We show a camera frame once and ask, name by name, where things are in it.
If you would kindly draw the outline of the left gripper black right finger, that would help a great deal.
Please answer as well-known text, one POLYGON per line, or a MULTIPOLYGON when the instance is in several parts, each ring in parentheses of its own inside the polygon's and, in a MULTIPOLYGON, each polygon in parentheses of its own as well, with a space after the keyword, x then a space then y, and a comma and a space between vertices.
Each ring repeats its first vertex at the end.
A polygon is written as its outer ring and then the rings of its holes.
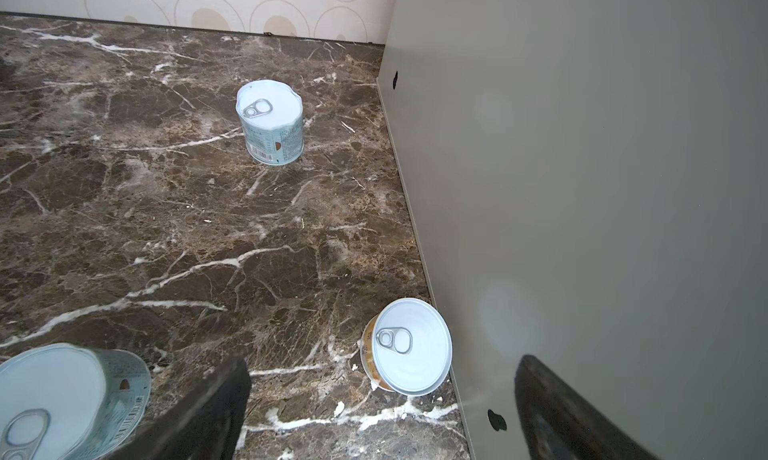
POLYGON ((521 358, 515 400, 532 459, 653 459, 533 355, 521 358))

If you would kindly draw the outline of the yellow orange labelled can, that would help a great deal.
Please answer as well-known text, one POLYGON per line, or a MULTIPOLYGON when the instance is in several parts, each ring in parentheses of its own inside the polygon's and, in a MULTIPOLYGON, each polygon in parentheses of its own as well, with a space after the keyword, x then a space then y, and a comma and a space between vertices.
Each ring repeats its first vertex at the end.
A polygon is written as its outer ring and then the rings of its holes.
POLYGON ((363 369, 373 388, 419 397, 447 379, 453 345, 448 326, 429 303, 398 299, 366 325, 361 340, 363 369))

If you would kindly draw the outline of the teal labelled can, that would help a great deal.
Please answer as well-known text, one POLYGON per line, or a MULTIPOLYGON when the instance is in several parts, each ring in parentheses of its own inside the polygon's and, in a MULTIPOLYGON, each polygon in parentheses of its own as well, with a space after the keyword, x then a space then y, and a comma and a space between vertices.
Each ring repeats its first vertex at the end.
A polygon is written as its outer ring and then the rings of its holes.
POLYGON ((99 459, 133 433, 150 394, 149 369, 132 352, 26 351, 1 365, 1 457, 99 459))

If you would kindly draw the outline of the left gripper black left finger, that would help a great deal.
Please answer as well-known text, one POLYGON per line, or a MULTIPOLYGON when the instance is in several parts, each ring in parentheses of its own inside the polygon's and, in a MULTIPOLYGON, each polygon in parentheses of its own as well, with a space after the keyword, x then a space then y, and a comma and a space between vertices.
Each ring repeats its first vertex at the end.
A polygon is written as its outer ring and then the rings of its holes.
POLYGON ((246 362, 232 357, 113 457, 231 459, 251 388, 246 362))

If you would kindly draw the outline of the light blue labelled can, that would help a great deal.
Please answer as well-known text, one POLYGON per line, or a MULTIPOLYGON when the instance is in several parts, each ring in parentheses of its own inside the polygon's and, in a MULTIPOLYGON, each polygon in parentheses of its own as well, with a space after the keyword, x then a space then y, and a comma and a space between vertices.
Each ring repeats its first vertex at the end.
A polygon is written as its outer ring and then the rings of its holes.
POLYGON ((303 103, 290 86, 273 80, 250 82, 237 92, 235 109, 253 159, 283 166, 302 155, 303 103))

